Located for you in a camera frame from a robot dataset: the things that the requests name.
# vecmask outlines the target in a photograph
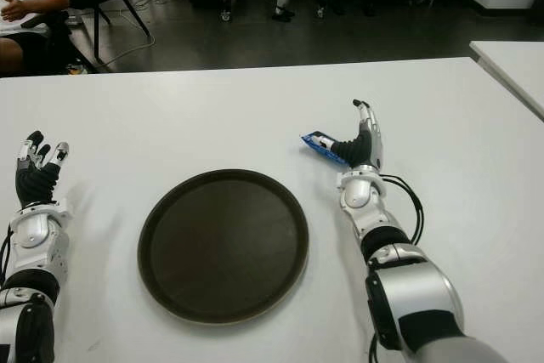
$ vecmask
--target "black cable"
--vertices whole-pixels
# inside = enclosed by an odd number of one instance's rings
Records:
[[[384,182],[395,184],[404,190],[410,197],[414,208],[416,209],[416,229],[411,238],[411,243],[417,245],[421,240],[423,234],[423,226],[425,225],[425,213],[423,211],[423,204],[417,197],[416,192],[399,176],[394,176],[391,174],[382,174],[382,179]],[[377,360],[377,334],[374,333],[372,337],[370,347],[368,348],[368,363],[378,363]]]
[[[407,184],[399,176],[383,174],[382,178],[383,178],[384,181],[386,181],[388,183],[396,184],[397,186],[399,186],[411,198],[411,201],[414,204],[414,208],[416,209],[416,215],[417,215],[416,230],[414,231],[414,235],[411,238],[411,242],[413,244],[417,245],[419,243],[419,241],[421,240],[421,238],[422,238],[423,227],[425,225],[425,213],[423,211],[423,205],[422,205],[421,201],[419,200],[419,197],[417,197],[416,193],[410,187],[410,185]]]
[[[11,226],[8,224],[8,233],[6,234],[6,238],[3,240],[2,248],[0,248],[0,286],[3,286],[4,282],[6,281],[9,256],[11,254],[11,236],[13,233],[14,232],[11,230]]]
[[[368,348],[368,363],[378,363],[377,361],[377,335],[374,333],[371,340],[371,346]]]

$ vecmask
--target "seated person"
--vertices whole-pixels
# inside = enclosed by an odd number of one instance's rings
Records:
[[[68,8],[70,0],[0,0],[0,77],[40,72],[48,28],[22,29],[38,13]]]

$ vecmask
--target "black robotic glove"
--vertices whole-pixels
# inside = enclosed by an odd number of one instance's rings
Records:
[[[68,156],[69,146],[66,142],[61,142],[49,161],[43,165],[44,157],[51,150],[51,146],[44,145],[39,149],[42,142],[42,133],[34,132],[23,142],[17,157],[15,189],[23,208],[31,203],[52,202],[60,167]]]

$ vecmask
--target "robot finger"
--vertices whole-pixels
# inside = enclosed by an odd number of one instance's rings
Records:
[[[43,134],[40,131],[33,132],[29,135],[26,140],[30,140],[32,142],[33,146],[36,146],[36,150],[38,146],[43,142]]]
[[[31,133],[23,141],[23,145],[20,147],[19,155],[17,156],[17,168],[28,168],[31,163],[36,162],[36,151],[42,142],[43,135],[40,131]]]
[[[44,145],[42,146],[42,149],[38,151],[36,155],[36,160],[34,161],[34,164],[36,165],[38,169],[42,167],[43,159],[49,153],[50,150],[51,150],[50,145]]]
[[[55,148],[53,155],[51,155],[48,164],[53,164],[61,167],[62,164],[65,162],[66,157],[68,157],[69,151],[70,146],[66,142],[60,142]]]

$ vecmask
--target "gray floor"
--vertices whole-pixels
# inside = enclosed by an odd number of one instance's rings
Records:
[[[151,48],[113,62],[102,71],[173,71],[278,65],[313,65],[377,60],[470,56],[471,40],[544,41],[544,28],[519,17],[483,17],[469,8],[387,6],[365,17],[351,3],[344,16],[315,17],[315,0],[293,0],[291,23],[270,19],[271,0],[235,4],[223,23],[215,10],[194,10],[189,0],[152,0],[139,12],[156,39]],[[105,62],[146,44],[144,33],[109,3],[112,25],[100,21],[100,56]],[[123,14],[132,19],[129,12]],[[92,53],[93,19],[74,30],[74,43]]]

